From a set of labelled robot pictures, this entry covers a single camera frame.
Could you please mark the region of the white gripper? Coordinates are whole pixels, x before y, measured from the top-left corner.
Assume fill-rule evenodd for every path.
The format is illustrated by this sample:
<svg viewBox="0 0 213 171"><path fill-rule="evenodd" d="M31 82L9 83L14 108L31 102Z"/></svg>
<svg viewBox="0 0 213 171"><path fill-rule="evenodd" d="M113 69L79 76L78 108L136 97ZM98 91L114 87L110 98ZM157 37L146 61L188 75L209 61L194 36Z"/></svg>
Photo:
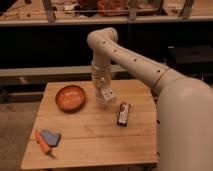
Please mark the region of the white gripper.
<svg viewBox="0 0 213 171"><path fill-rule="evenodd" d="M111 84L111 65L98 65L95 62L91 64L91 78L96 88L107 87Z"/></svg>

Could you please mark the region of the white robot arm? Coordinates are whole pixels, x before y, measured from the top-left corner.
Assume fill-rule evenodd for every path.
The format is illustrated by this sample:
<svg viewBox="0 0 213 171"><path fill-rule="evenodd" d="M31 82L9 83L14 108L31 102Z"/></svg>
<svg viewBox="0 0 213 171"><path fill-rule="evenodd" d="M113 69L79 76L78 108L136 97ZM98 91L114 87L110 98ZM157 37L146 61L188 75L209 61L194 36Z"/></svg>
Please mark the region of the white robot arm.
<svg viewBox="0 0 213 171"><path fill-rule="evenodd" d="M115 99L110 63L116 62L158 96L159 171L213 171L213 88L205 82L117 44L111 27L89 33L92 81L100 106Z"/></svg>

